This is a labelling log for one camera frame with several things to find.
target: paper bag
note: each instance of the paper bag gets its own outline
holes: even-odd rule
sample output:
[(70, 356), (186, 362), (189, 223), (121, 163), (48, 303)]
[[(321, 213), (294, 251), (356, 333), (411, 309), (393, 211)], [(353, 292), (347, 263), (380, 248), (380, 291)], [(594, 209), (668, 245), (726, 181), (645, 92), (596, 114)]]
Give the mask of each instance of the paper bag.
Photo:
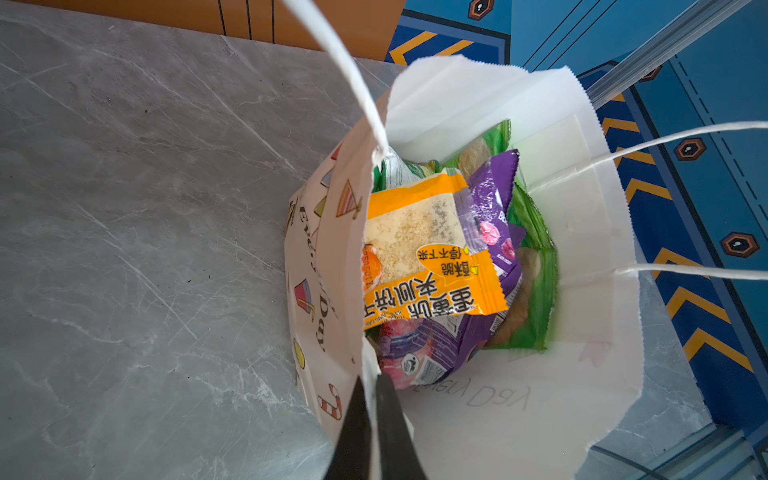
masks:
[[(527, 71), (461, 56), (411, 64), (377, 102), (402, 158), (443, 161), (504, 119), (518, 175), (559, 251), (549, 350), (484, 350), (444, 382), (401, 392), (430, 478), (570, 478), (639, 397), (643, 349), (629, 210), (567, 68)], [(335, 442), (361, 371), (361, 249), (376, 142), (360, 121), (290, 199), (286, 290), (298, 388)]]

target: marble surface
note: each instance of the marble surface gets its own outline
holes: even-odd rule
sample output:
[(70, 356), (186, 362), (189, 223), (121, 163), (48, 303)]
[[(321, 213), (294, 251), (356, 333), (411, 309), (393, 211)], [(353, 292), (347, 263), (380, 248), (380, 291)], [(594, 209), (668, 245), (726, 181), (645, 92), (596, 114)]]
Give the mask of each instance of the marble surface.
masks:
[[(359, 65), (375, 97), (400, 69)], [(320, 52), (0, 2), (5, 478), (322, 477), (283, 222), (360, 116)], [(710, 421), (642, 287), (645, 391), (601, 443), (639, 461)]]

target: orange chevron pattern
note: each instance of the orange chevron pattern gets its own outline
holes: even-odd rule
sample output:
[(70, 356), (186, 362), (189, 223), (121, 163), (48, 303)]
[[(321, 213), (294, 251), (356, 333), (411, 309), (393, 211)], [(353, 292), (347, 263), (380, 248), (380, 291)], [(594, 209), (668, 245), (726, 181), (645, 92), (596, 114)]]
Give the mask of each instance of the orange chevron pattern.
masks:
[(607, 134), (610, 128), (640, 132), (640, 127), (633, 121), (619, 120), (617, 118), (603, 119), (603, 135)]
[(696, 329), (694, 334), (690, 336), (688, 341), (685, 342), (685, 345), (683, 346), (683, 351), (685, 352), (685, 355), (688, 358), (688, 361), (690, 361), (690, 359), (692, 359), (697, 353), (699, 353), (699, 350), (701, 350), (701, 347), (705, 345), (711, 346), (712, 348), (722, 353), (729, 359), (733, 360), (734, 362), (738, 363), (745, 369), (754, 373), (754, 371), (752, 370), (752, 364), (750, 364), (749, 359), (744, 354), (737, 352), (733, 347), (730, 347), (725, 343), (719, 341), (718, 339), (711, 336), (709, 333), (703, 331), (702, 329)]
[(669, 312), (670, 317), (674, 318), (674, 316), (677, 315), (677, 312), (680, 311), (680, 308), (686, 302), (691, 302), (693, 305), (698, 306), (705, 312), (709, 312), (724, 322), (730, 323), (730, 318), (728, 318), (728, 314), (722, 307), (715, 305), (709, 300), (701, 298), (696, 293), (693, 293), (688, 289), (684, 289), (682, 286), (679, 286), (677, 290), (675, 290), (674, 295), (667, 303), (667, 312)]
[[(659, 254), (656, 255), (656, 260), (654, 260), (654, 263), (676, 263), (677, 265), (688, 265), (688, 266), (702, 266), (701, 263), (696, 263), (693, 260), (688, 260), (686, 257), (683, 257), (679, 253), (675, 253), (672, 250), (667, 250), (666, 248), (661, 248), (659, 250)], [(659, 277), (659, 274), (661, 272), (659, 270), (654, 271), (654, 279), (657, 279)]]
[(459, 40), (455, 44), (451, 45), (450, 47), (446, 48), (445, 50), (436, 53), (436, 57), (440, 56), (448, 56), (453, 55), (459, 50), (463, 50), (464, 48), (467, 48), (469, 45), (472, 45), (474, 42), (469, 40)]
[(425, 41), (429, 40), (430, 38), (436, 37), (436, 33), (431, 33), (430, 31), (424, 31), (414, 38), (411, 38), (406, 43), (400, 45), (398, 48), (392, 49), (392, 51), (389, 53), (392, 56), (392, 61), (394, 61), (398, 65), (407, 65), (408, 62), (406, 62), (405, 53), (413, 50), (414, 48), (418, 47)]
[(648, 182), (643, 182), (637, 178), (633, 178), (632, 180), (629, 180), (629, 184), (627, 185), (627, 203), (632, 201), (632, 198), (634, 198), (634, 195), (638, 191), (656, 195), (657, 197), (666, 198), (667, 200), (672, 200), (672, 195), (666, 188), (660, 187), (659, 185), (649, 184)]
[[(616, 151), (622, 151), (622, 150), (623, 150), (622, 147), (619, 147), (619, 148), (616, 149)], [(616, 160), (614, 160), (614, 163), (616, 164), (617, 167), (621, 163), (621, 159), (622, 158), (629, 158), (631, 160), (643, 162), (644, 164), (649, 164), (649, 165), (655, 165), (656, 164), (656, 161), (654, 160), (654, 156), (653, 155), (646, 154), (646, 153), (641, 152), (641, 151), (636, 151), (636, 152), (633, 152), (631, 154), (626, 154), (623, 157), (619, 157)]]

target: paper bag handle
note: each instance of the paper bag handle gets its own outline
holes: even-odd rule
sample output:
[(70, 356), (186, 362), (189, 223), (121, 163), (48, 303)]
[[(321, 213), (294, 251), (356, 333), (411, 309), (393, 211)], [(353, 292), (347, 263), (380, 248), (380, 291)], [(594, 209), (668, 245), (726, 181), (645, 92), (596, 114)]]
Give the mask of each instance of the paper bag handle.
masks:
[(360, 70), (355, 65), (355, 59), (349, 54), (341, 38), (333, 30), (333, 27), (326, 20), (323, 13), (317, 8), (312, 0), (283, 0), (283, 3), (304, 25), (304, 28), (313, 36), (320, 47), (331, 57), (333, 63), (339, 67), (341, 75), (352, 88), (352, 93), (357, 99), (357, 103), (362, 108), (368, 124), (371, 126), (373, 137), (379, 143), (382, 152), (389, 149), (389, 142), (386, 138), (384, 123), (379, 116), (379, 110), (371, 97), (365, 81), (362, 79)]

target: pink berry image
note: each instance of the pink berry image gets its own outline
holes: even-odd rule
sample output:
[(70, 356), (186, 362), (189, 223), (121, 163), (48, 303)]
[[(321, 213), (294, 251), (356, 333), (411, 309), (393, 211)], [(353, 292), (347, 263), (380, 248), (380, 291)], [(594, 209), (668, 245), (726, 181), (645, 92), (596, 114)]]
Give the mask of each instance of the pink berry image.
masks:
[(504, 242), (502, 245), (502, 253), (510, 260), (515, 259), (517, 255), (515, 255), (515, 248), (512, 246), (512, 240), (507, 239), (507, 241)]
[(498, 239), (502, 237), (493, 223), (480, 222), (480, 231), (482, 232), (482, 239), (487, 245), (496, 245)]

